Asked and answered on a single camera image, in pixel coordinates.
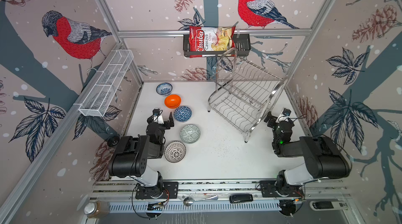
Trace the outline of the stainless steel dish rack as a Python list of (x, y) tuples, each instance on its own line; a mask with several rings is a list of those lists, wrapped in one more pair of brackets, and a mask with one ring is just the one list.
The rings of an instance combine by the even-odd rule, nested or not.
[(215, 91), (208, 111), (215, 111), (249, 141), (256, 126), (273, 109), (289, 77), (279, 77), (231, 48), (220, 55), (214, 75)]

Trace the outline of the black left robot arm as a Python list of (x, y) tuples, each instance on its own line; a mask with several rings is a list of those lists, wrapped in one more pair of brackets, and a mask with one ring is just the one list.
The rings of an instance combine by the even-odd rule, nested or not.
[(174, 127), (172, 114), (163, 120), (163, 110), (155, 108), (147, 119), (145, 135), (110, 137), (106, 140), (114, 153), (108, 164), (110, 176), (130, 178), (137, 182), (139, 198), (159, 198), (167, 194), (160, 172), (148, 167), (149, 159), (160, 159), (165, 149), (165, 131)]

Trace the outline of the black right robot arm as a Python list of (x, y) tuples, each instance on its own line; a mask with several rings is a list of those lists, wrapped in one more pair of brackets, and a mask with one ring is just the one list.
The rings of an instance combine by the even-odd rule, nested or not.
[(301, 165), (278, 173), (275, 191), (280, 196), (303, 196), (301, 187), (309, 182), (349, 176), (351, 165), (331, 138), (301, 136), (298, 141), (291, 140), (294, 120), (290, 118), (290, 110), (284, 109), (278, 117), (268, 112), (264, 122), (272, 129), (275, 155), (279, 158), (304, 159)]

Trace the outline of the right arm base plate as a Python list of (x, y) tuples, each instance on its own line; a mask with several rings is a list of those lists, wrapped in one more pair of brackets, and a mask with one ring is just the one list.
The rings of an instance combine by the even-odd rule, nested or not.
[(256, 190), (260, 191), (263, 198), (275, 198), (275, 197), (292, 197), (292, 198), (304, 198), (305, 193), (303, 187), (298, 185), (279, 185), (277, 181), (268, 180), (260, 181), (256, 186)]

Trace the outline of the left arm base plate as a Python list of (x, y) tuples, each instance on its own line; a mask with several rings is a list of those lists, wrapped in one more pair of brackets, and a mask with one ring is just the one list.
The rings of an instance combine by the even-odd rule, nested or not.
[(178, 196), (179, 183), (163, 181), (163, 184), (157, 184), (153, 187), (144, 187), (137, 184), (134, 192), (136, 200), (167, 200), (176, 199)]

